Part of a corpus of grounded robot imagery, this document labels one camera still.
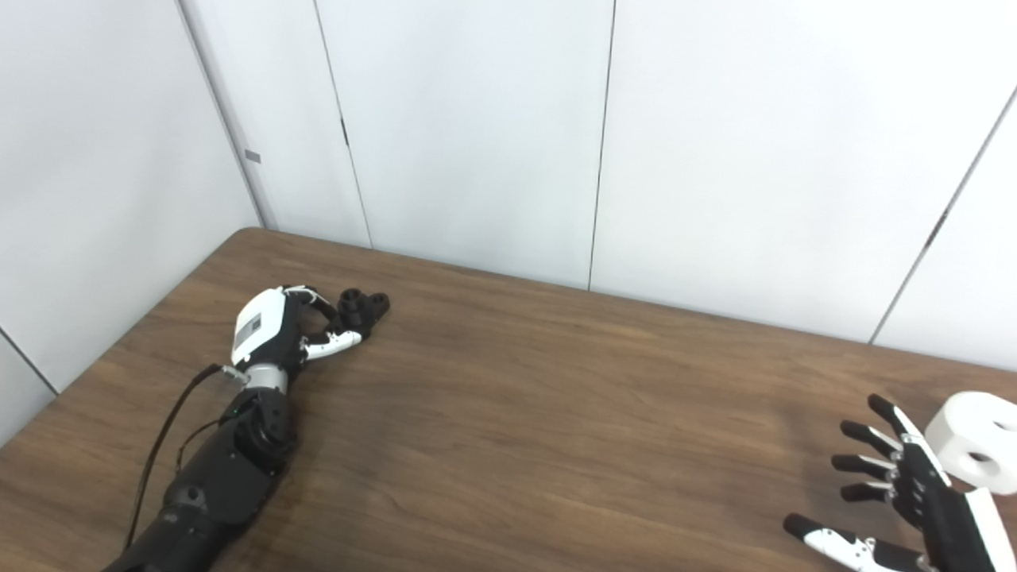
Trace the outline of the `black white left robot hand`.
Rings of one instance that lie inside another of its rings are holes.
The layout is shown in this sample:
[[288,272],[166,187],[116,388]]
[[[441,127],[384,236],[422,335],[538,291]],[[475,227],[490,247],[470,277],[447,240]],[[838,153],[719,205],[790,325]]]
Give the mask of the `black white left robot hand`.
[[317,334],[303,333],[305,309],[338,318],[338,309],[306,285],[270,288],[254,296],[236,319],[231,365],[245,371],[268,363],[293,373],[309,361],[340,354],[365,340],[359,330],[333,327]]

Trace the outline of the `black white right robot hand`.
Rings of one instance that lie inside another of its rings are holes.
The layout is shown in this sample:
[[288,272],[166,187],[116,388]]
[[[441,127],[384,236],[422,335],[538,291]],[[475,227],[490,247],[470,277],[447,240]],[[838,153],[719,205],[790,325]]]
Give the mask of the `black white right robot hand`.
[[831,457],[836,471],[862,473],[871,481],[844,485],[844,502],[880,502],[922,533],[923,551],[832,528],[798,513],[786,515],[783,528],[800,544],[851,571],[1013,571],[1015,552],[994,496],[984,488],[953,485],[926,437],[896,404],[878,394],[868,406],[894,434],[843,420],[845,437],[880,454]]

